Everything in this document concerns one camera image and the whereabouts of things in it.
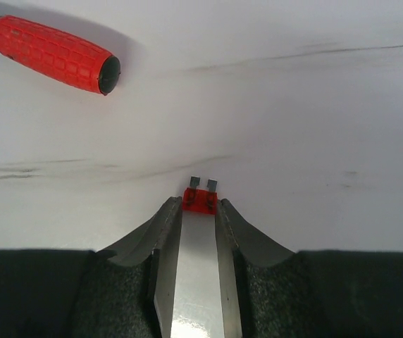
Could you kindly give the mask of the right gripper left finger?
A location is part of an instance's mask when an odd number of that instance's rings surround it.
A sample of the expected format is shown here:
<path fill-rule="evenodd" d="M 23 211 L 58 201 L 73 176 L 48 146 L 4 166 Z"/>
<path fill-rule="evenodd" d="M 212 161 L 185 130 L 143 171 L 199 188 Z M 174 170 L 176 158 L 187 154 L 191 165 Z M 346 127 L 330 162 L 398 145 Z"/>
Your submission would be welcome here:
<path fill-rule="evenodd" d="M 0 337 L 169 337 L 182 200 L 99 251 L 0 249 Z"/>

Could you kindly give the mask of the small red fuse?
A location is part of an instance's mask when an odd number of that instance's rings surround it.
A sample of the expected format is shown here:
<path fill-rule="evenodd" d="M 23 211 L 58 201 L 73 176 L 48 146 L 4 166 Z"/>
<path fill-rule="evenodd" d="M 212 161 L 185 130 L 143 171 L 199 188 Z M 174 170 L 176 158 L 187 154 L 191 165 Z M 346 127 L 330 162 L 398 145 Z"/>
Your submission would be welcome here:
<path fill-rule="evenodd" d="M 195 213 L 215 215 L 217 211 L 217 180 L 208 179 L 206 189 L 200 189 L 201 179 L 191 176 L 189 187 L 182 197 L 182 209 Z"/>

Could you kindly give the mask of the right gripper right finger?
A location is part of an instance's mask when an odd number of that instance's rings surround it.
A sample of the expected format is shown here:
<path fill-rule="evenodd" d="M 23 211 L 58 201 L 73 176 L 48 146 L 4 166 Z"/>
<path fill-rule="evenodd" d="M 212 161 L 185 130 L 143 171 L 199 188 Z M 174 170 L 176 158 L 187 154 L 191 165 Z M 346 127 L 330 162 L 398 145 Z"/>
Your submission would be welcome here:
<path fill-rule="evenodd" d="M 403 337 L 403 252 L 292 252 L 227 199 L 215 230 L 227 337 Z"/>

